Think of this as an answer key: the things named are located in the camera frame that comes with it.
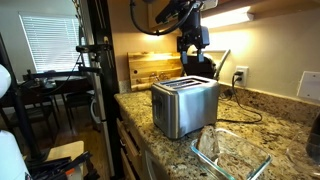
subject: electrical outlet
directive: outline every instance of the electrical outlet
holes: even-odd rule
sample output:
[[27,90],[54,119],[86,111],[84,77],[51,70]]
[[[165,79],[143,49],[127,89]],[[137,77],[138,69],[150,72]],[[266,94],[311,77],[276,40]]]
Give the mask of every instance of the electrical outlet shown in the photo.
[[245,87],[247,85],[249,67],[248,66],[236,66],[236,71],[243,72],[243,74],[241,75],[242,80],[237,81],[235,83],[235,85]]

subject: black pole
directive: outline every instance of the black pole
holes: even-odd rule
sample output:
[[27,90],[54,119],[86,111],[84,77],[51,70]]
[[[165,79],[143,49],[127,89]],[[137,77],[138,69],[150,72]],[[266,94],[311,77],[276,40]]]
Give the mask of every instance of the black pole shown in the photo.
[[14,109],[16,111],[17,117],[19,119],[20,131],[29,147],[30,157],[28,157],[28,162],[41,162],[46,159],[46,155],[42,153],[38,147],[36,138],[32,131],[31,124],[28,119],[28,115],[24,104],[21,100],[21,90],[18,87],[16,77],[13,73],[9,57],[4,46],[4,42],[0,33],[0,64],[3,65],[10,73],[11,85],[8,90],[11,99],[14,102]]

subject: glass baking dish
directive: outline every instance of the glass baking dish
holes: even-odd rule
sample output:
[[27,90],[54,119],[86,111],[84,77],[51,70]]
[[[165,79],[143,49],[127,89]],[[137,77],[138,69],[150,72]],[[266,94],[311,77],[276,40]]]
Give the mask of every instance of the glass baking dish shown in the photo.
[[257,179],[272,160],[266,151],[228,130],[217,128],[216,137],[219,151],[214,159],[209,159],[196,148],[198,139],[191,143],[202,167],[213,178]]

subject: white object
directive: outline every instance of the white object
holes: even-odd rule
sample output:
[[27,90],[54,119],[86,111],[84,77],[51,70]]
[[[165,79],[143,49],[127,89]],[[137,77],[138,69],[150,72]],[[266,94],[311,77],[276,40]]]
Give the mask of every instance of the white object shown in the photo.
[[320,72],[303,72],[297,96],[320,100]]
[[10,73],[0,64],[0,98],[7,92],[10,84]]
[[201,25],[207,28],[216,28],[221,26],[227,26],[231,24],[238,24],[242,22],[252,21],[253,15],[247,13],[250,7],[244,7],[225,13],[209,16],[201,19]]
[[0,130],[0,144],[0,179],[31,179],[14,136]]
[[249,67],[248,66],[237,66],[236,67],[236,72],[239,71],[239,72],[243,72],[241,78],[242,80],[241,81],[237,81],[235,83],[235,85],[238,85],[238,86],[242,86],[242,87],[245,87],[247,85],[247,79],[248,79],[248,73],[249,73]]

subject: wooden cutting board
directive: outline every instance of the wooden cutting board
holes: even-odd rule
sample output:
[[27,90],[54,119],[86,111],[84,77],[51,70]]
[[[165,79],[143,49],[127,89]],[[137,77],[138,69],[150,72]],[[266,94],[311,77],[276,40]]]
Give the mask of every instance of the wooden cutting board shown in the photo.
[[179,53],[128,53],[131,90],[149,89],[153,82],[181,76]]

